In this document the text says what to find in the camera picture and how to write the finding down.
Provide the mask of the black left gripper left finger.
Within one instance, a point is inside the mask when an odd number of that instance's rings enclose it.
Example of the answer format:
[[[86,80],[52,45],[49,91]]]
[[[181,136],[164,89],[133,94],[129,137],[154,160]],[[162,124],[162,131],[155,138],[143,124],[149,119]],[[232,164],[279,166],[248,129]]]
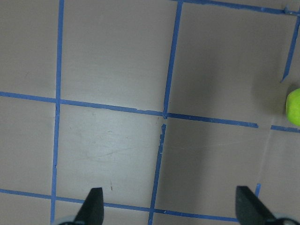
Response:
[[[92,188],[78,211],[76,225],[101,225],[104,221],[104,198],[101,187]]]

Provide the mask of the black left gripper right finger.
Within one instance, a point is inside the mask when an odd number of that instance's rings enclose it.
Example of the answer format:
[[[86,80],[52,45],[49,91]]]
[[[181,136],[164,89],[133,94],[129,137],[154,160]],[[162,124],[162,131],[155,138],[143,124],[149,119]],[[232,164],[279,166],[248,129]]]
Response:
[[[269,225],[276,221],[276,217],[248,186],[236,187],[235,214],[241,225]]]

